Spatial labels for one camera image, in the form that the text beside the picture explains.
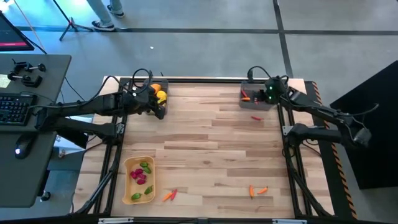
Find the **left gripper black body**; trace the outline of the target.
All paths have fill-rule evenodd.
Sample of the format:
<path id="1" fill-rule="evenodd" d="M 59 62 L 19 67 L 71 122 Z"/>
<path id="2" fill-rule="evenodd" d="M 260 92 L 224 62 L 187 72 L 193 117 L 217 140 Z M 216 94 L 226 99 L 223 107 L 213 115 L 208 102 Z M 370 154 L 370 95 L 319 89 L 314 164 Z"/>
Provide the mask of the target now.
<path id="1" fill-rule="evenodd" d="M 141 115 L 142 113 L 153 112 L 156 118 L 164 118 L 166 109 L 162 105 L 159 105 L 159 107 L 155 106 L 155 102 L 157 100 L 154 90 L 150 87 L 150 85 L 146 85 L 140 90 L 140 92 L 137 93 L 136 100 L 139 103 L 139 107 L 136 112 L 137 114 Z"/>

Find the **yellow plastic basket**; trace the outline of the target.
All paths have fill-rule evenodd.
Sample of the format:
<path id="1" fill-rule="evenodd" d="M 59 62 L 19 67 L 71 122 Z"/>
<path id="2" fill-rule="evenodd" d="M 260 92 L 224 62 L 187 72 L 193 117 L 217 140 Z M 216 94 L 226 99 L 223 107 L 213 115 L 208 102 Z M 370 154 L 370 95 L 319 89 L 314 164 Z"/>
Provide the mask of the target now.
<path id="1" fill-rule="evenodd" d="M 141 162 L 147 162 L 148 168 L 152 171 L 151 174 L 146 173 L 143 167 L 140 166 Z M 126 205 L 137 205 L 142 203 L 151 202 L 155 198 L 155 163 L 151 156 L 141 156 L 141 157 L 130 157 L 124 161 L 124 168 L 126 170 L 125 178 L 125 190 L 124 197 L 122 201 Z M 144 175 L 146 175 L 146 182 L 142 185 L 137 184 L 137 179 L 133 179 L 130 176 L 131 172 L 135 172 L 136 169 L 142 169 Z M 149 195 L 145 195 L 144 191 L 150 185 L 153 186 L 153 191 Z M 141 193 L 141 198 L 138 200 L 131 200 L 131 196 L 135 193 Z"/>

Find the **grey plastic bin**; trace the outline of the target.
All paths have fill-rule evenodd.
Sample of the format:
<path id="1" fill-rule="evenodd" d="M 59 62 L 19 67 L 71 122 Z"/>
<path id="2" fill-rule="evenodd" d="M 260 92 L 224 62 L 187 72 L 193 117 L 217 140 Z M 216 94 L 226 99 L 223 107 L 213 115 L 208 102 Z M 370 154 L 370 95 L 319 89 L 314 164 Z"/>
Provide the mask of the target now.
<path id="1" fill-rule="evenodd" d="M 275 108 L 275 105 L 261 102 L 261 104 L 254 104 L 254 99 L 260 98 L 260 89 L 264 89 L 265 91 L 267 90 L 265 84 L 263 83 L 249 83 L 247 81 L 242 81 L 241 86 L 240 86 L 240 101 L 239 101 L 239 106 L 241 108 L 245 109 L 250 109 L 250 110 L 260 110 L 260 111 L 269 111 L 273 108 Z M 241 90 L 244 90 L 247 94 L 247 96 L 251 99 L 248 102 L 241 101 L 241 98 L 244 98 Z M 252 91 L 257 91 L 259 90 L 259 96 L 251 96 Z"/>
<path id="2" fill-rule="evenodd" d="M 166 94 L 167 94 L 166 99 L 168 100 L 169 81 L 166 79 L 153 79 L 153 80 L 146 79 L 146 80 L 144 80 L 144 84 L 146 84 L 146 85 L 151 85 L 154 83 L 161 85 L 161 87 L 162 87 L 161 90 L 166 92 Z M 166 114 L 167 114 L 167 102 L 165 104 L 163 104 L 163 106 L 165 107 Z M 155 116 L 153 112 L 148 112 L 146 114 Z"/>

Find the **white box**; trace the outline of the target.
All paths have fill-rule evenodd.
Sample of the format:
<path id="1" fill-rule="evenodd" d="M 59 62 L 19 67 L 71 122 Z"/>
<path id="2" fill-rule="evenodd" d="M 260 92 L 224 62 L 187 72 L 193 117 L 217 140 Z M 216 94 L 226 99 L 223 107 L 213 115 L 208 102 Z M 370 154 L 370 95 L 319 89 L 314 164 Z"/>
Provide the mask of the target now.
<path id="1" fill-rule="evenodd" d="M 84 147 L 77 146 L 76 144 L 59 135 L 57 135 L 57 137 L 55 138 L 53 148 L 58 150 L 59 158 L 65 157 L 68 154 L 73 154 L 85 150 Z"/>

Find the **person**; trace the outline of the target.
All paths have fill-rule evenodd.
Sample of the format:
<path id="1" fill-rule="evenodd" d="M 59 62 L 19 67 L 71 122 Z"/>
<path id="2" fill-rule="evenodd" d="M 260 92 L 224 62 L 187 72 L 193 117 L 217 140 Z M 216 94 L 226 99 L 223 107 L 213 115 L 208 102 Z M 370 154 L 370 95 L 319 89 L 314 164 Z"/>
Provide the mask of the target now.
<path id="1" fill-rule="evenodd" d="M 93 12 L 97 15 L 98 20 L 93 21 L 91 25 L 95 30 L 113 31 L 115 26 L 110 18 L 110 14 L 122 18 L 124 16 L 121 0 L 109 0 L 109 4 L 105 6 L 102 0 L 86 0 Z"/>

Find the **grey desk with keyboard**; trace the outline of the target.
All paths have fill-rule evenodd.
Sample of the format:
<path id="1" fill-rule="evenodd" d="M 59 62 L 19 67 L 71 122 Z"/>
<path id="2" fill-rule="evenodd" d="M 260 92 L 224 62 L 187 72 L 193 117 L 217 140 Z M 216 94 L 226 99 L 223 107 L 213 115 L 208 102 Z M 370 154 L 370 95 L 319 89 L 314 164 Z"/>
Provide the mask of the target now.
<path id="1" fill-rule="evenodd" d="M 42 63 L 45 72 L 33 70 L 28 75 L 35 78 L 40 75 L 43 80 L 37 88 L 24 86 L 20 81 L 11 81 L 7 87 L 1 88 L 0 93 L 34 93 L 37 95 L 38 105 L 48 105 L 58 98 L 63 79 L 68 71 L 70 55 L 57 54 L 0 54 L 0 75 L 7 75 L 14 68 L 14 62 L 27 62 L 33 66 Z"/>

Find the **black tripod stand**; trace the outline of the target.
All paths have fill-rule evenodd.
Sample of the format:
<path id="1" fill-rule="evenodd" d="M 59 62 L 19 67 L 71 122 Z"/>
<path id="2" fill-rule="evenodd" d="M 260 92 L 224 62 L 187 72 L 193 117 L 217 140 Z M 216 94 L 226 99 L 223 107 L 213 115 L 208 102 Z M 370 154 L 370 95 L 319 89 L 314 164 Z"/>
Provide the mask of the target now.
<path id="1" fill-rule="evenodd" d="M 60 5 L 58 4 L 57 0 L 52 0 L 52 2 L 55 4 L 55 6 L 57 7 L 57 9 L 61 12 L 62 16 L 66 19 L 66 21 L 68 22 L 68 25 L 66 26 L 65 30 L 63 31 L 62 35 L 59 38 L 59 41 L 62 41 L 63 38 L 65 37 L 65 35 L 67 34 L 67 32 L 69 31 L 74 31 L 74 32 L 78 32 L 79 30 L 86 30 L 88 32 L 93 32 L 94 29 L 87 27 L 87 26 L 82 26 L 77 24 L 74 19 L 72 17 L 68 17 L 64 10 L 60 7 Z"/>

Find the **black screw clamp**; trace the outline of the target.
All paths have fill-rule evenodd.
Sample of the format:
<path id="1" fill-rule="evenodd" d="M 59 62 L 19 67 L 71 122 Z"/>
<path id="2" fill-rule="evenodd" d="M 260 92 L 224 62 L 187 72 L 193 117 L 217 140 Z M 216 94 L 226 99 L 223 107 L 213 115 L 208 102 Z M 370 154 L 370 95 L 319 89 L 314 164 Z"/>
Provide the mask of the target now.
<path id="1" fill-rule="evenodd" d="M 46 66 L 42 63 L 38 64 L 37 66 L 33 66 L 28 62 L 14 62 L 14 69 L 13 72 L 14 73 L 19 73 L 22 70 L 26 71 L 26 72 L 32 72 L 33 70 L 39 70 L 41 72 L 45 72 L 46 71 Z"/>
<path id="2" fill-rule="evenodd" d="M 24 86 L 26 86 L 26 87 L 31 87 L 31 88 L 37 88 L 40 84 L 41 84 L 41 82 L 42 82 L 42 80 L 43 80 L 43 78 L 40 76 L 40 75 L 38 75 L 35 79 L 32 79 L 30 76 L 28 76 L 28 75 L 24 75 L 24 76 L 18 76 L 16 73 L 14 73 L 14 72 L 10 72 L 9 74 L 7 74 L 7 78 L 10 80 L 10 81 L 16 81 L 16 80 L 20 80 L 21 81 L 21 83 L 24 85 Z"/>

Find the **large black box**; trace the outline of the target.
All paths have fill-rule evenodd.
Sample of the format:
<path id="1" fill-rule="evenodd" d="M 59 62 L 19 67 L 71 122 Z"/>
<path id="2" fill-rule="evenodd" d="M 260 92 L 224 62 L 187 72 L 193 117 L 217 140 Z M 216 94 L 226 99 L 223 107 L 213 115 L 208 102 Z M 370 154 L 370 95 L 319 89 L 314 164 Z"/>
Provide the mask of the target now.
<path id="1" fill-rule="evenodd" d="M 366 149 L 346 153 L 358 187 L 377 189 L 398 187 L 398 60 L 330 104 L 333 109 L 356 114 L 371 132 Z"/>

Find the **black computer mouse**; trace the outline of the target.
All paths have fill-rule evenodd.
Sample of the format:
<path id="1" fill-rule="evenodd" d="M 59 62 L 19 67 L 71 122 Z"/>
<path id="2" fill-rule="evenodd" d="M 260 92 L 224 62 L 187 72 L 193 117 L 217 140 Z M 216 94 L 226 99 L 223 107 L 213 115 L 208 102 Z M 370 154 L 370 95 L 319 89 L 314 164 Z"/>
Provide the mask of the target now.
<path id="1" fill-rule="evenodd" d="M 16 159 L 25 159 L 32 149 L 32 145 L 36 139 L 36 134 L 27 133 L 23 134 L 16 141 L 14 155 Z"/>

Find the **black backlit keyboard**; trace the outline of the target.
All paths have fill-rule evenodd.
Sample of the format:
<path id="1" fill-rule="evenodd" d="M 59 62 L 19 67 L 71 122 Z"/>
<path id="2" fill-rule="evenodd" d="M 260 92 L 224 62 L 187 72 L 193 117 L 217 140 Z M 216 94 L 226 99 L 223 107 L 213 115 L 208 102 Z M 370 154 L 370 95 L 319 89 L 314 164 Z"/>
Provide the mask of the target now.
<path id="1" fill-rule="evenodd" d="M 0 126 L 26 126 L 37 96 L 22 93 L 0 93 Z"/>

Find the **black computer monitor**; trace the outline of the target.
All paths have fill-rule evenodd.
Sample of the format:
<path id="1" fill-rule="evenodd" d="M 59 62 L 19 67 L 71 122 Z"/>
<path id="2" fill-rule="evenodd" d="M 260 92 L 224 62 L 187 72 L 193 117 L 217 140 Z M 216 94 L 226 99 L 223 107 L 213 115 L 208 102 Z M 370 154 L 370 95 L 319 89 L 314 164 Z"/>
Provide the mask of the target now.
<path id="1" fill-rule="evenodd" d="M 33 51 L 33 45 L 0 11 L 0 52 Z"/>

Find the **grey desk with mouse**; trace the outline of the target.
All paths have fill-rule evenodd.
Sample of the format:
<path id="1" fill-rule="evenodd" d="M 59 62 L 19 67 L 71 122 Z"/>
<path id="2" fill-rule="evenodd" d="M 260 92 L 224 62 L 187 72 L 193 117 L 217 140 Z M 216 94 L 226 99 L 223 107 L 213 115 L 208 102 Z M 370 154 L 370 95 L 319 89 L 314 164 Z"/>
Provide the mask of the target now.
<path id="1" fill-rule="evenodd" d="M 57 134 L 39 134 L 29 155 L 23 159 L 15 157 L 16 141 L 20 136 L 20 133 L 0 134 L 0 208 L 33 206 Z"/>

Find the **black metal rig frame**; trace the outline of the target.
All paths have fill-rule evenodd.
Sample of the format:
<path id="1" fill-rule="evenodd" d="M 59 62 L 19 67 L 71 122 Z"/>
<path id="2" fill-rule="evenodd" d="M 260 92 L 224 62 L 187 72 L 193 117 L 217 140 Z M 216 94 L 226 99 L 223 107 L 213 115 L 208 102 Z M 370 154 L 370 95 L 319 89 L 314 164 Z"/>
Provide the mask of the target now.
<path id="1" fill-rule="evenodd" d="M 249 110 L 239 106 L 237 79 L 186 78 L 169 82 L 164 119 L 131 115 L 127 118 L 121 160 L 151 156 L 155 161 L 155 198 L 126 205 L 122 199 L 126 170 L 98 199 L 98 212 L 114 217 L 152 218 L 156 223 L 208 222 L 212 218 L 293 218 L 315 210 L 290 179 L 282 155 L 283 125 L 313 124 L 310 114 Z M 264 118 L 254 120 L 251 116 Z M 249 186 L 254 187 L 254 198 Z M 264 187 L 268 191 L 258 195 Z M 173 201 L 162 199 L 173 190 Z"/>

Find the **white metal bracket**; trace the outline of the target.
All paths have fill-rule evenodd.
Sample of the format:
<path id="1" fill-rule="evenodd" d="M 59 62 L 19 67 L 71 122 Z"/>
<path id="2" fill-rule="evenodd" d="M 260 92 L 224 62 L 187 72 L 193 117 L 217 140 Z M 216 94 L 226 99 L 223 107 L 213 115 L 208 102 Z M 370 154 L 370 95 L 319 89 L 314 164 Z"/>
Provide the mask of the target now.
<path id="1" fill-rule="evenodd" d="M 98 220 L 98 224 L 124 224 L 124 223 L 133 223 L 133 217 L 109 217 L 109 218 L 100 218 Z"/>
<path id="2" fill-rule="evenodd" d="M 299 219 L 273 219 L 272 224 L 307 224 L 306 220 Z"/>

